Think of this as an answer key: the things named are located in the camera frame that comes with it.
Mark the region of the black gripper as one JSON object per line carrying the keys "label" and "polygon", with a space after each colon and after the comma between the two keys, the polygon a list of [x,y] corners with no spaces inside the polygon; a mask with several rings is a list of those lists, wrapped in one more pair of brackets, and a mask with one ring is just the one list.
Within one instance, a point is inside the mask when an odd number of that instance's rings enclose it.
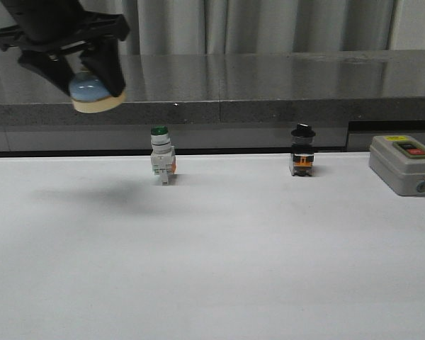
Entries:
{"label": "black gripper", "polygon": [[74,72],[64,56],[81,52],[81,63],[111,96],[125,89],[118,42],[130,27],[122,14],[87,11],[79,1],[2,1],[15,25],[0,28],[0,50],[22,50],[18,64],[70,96]]}

